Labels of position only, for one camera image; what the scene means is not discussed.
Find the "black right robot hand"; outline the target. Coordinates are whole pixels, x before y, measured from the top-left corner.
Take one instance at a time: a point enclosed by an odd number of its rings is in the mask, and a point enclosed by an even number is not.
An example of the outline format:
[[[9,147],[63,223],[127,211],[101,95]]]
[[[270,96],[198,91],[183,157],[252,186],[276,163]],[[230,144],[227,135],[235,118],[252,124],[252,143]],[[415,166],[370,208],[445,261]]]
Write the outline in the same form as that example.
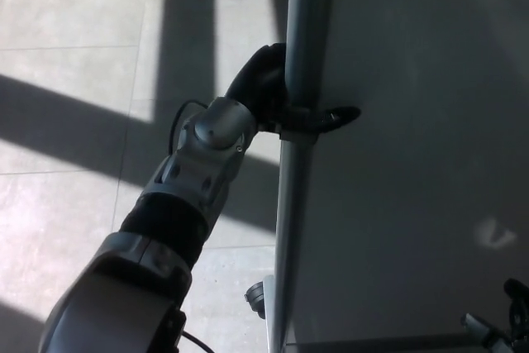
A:
[[[461,318],[461,324],[488,352],[528,352],[528,287],[517,279],[508,279],[503,290],[511,300],[509,332],[470,313]]]

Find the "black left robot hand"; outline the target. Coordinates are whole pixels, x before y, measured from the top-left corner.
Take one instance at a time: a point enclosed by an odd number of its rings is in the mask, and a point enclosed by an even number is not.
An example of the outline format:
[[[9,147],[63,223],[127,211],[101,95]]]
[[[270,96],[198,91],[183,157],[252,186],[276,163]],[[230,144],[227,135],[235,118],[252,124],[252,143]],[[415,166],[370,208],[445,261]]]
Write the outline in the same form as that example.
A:
[[[285,83],[286,45],[274,43],[258,49],[232,81],[226,96],[244,105],[257,129],[283,141],[314,142],[360,117],[357,107],[314,110],[295,105]]]

